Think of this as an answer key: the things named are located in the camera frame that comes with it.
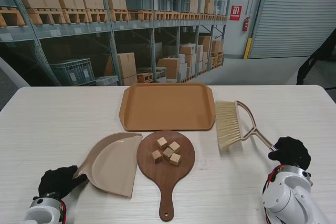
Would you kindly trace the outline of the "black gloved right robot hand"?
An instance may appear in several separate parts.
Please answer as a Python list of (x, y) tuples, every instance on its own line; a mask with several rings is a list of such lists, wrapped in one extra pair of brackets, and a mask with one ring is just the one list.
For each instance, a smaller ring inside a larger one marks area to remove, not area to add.
[(282, 165), (291, 165), (307, 170), (311, 156), (304, 144), (292, 137), (280, 137), (274, 145), (277, 149), (268, 154), (268, 158), (273, 161), (279, 161)]

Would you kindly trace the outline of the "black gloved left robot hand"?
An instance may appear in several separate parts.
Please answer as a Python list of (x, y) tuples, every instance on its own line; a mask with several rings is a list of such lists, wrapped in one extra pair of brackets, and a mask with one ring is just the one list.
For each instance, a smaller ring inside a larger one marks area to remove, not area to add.
[(39, 197), (53, 195), (57, 199), (65, 198), (74, 188), (87, 180), (85, 174), (74, 178), (77, 170), (78, 167), (72, 165), (46, 171), (38, 187)]

